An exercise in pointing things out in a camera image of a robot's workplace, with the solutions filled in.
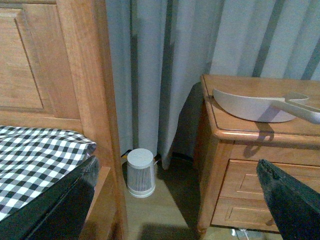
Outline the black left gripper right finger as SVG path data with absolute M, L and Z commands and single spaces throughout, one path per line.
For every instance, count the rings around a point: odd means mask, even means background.
M 320 238 L 320 193 L 271 162 L 256 167 L 264 200 L 284 240 Z

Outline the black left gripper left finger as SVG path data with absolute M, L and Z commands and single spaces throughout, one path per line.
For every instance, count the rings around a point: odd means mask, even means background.
M 99 175 L 91 156 L 30 203 L 0 222 L 2 240 L 77 240 Z

